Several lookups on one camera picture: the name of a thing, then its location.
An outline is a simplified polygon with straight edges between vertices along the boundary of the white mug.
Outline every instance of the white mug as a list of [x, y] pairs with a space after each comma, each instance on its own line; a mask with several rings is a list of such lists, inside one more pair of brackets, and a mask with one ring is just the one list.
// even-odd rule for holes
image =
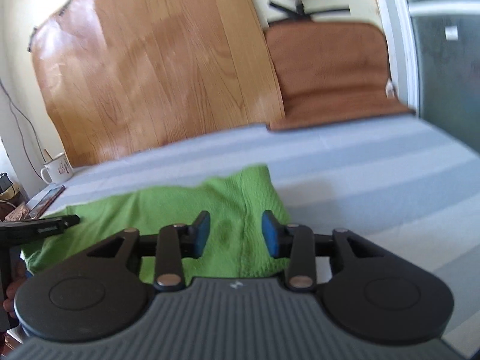
[[[44, 175], [44, 171], [47, 171], [51, 181], [48, 181]], [[74, 175], [74, 170], [71, 168], [65, 153], [60, 153], [51, 161], [45, 163], [45, 166], [40, 171], [43, 181], [47, 184], [62, 184]]]

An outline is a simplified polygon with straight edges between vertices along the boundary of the electrical cord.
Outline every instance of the electrical cord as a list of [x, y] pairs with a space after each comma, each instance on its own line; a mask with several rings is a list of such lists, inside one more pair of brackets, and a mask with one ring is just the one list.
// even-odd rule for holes
[[5, 204], [7, 204], [7, 205], [9, 205], [9, 206], [11, 206], [11, 207], [13, 207], [13, 208], [17, 208], [16, 205], [14, 205], [14, 204], [12, 204], [12, 203], [10, 203], [10, 202], [6, 202], [5, 200], [0, 200], [0, 203], [5, 203]]
[[2, 88], [3, 90], [3, 93], [5, 93], [5, 95], [7, 96], [7, 99], [8, 99], [8, 108], [10, 109], [10, 112], [11, 114], [13, 115], [13, 117], [15, 118], [15, 122], [17, 124], [17, 128], [18, 128], [18, 132], [20, 132], [20, 137], [22, 138], [22, 146], [23, 146], [23, 151], [25, 152], [25, 155], [27, 156], [27, 160], [28, 162], [30, 163], [30, 166], [32, 167], [32, 169], [34, 170], [34, 172], [37, 174], [38, 177], [42, 178], [42, 176], [40, 176], [40, 174], [37, 172], [37, 170], [35, 169], [35, 167], [33, 166], [32, 164], [32, 161], [30, 160], [30, 156], [28, 155], [28, 151], [25, 147], [25, 139], [23, 138], [23, 133], [22, 133], [22, 129], [20, 128], [20, 123], [18, 121], [18, 117], [17, 115], [15, 114], [14, 110], [12, 107], [14, 107], [19, 113], [20, 115], [22, 115], [26, 120], [27, 122], [30, 124], [30, 126], [32, 127], [32, 130], [33, 130], [33, 133], [35, 135], [35, 139], [37, 140], [37, 145], [38, 145], [38, 149], [40, 150], [40, 154], [42, 155], [42, 158], [43, 160], [45, 161], [45, 157], [43, 156], [43, 153], [42, 153], [42, 149], [40, 147], [40, 141], [38, 139], [38, 135], [37, 135], [37, 132], [35, 131], [35, 127], [33, 127], [33, 124], [32, 122], [30, 121], [30, 119], [28, 117], [25, 116], [25, 114], [15, 105], [15, 103], [13, 102], [13, 100], [11, 99], [10, 97], [10, 94], [8, 93], [8, 91], [6, 90], [6, 88], [3, 86], [3, 82], [2, 82], [2, 79], [0, 78], [0, 87]]

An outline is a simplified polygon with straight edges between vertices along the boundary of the green towel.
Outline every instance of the green towel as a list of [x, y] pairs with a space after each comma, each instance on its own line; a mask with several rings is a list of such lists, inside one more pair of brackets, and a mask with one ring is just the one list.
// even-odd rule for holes
[[[187, 282], [194, 276], [263, 277], [285, 268], [287, 260], [272, 259], [262, 236], [264, 210], [272, 210], [282, 223], [289, 220], [266, 166], [248, 167], [197, 187], [150, 187], [67, 207], [52, 216], [77, 214], [80, 224], [25, 245], [23, 253], [28, 269], [36, 273], [124, 228], [156, 234], [166, 225], [192, 223], [201, 210], [210, 212], [210, 237], [201, 258], [183, 259]], [[151, 283], [153, 275], [154, 259], [144, 258], [140, 279]]]

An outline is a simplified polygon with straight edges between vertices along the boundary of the wooden board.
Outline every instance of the wooden board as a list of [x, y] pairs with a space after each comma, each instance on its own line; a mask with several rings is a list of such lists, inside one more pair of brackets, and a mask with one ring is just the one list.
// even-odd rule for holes
[[73, 0], [32, 57], [74, 167], [284, 116], [251, 0]]

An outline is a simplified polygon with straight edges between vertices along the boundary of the logo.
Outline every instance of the logo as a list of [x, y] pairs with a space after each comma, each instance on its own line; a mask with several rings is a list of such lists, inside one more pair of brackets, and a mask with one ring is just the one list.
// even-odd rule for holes
[[234, 283], [230, 283], [230, 287], [232, 287], [234, 290], [238, 290], [239, 288], [242, 288], [244, 286], [244, 283], [241, 281], [236, 281]]
[[70, 171], [69, 171], [69, 169], [68, 169], [68, 166], [67, 166], [66, 162], [62, 162], [62, 163], [60, 164], [60, 167], [58, 168], [58, 172], [59, 172], [61, 175], [63, 175], [64, 173], [70, 174]]
[[56, 226], [48, 226], [48, 227], [44, 227], [44, 228], [39, 228], [38, 232], [39, 233], [45, 233], [46, 231], [52, 231], [52, 230], [57, 230], [57, 227]]

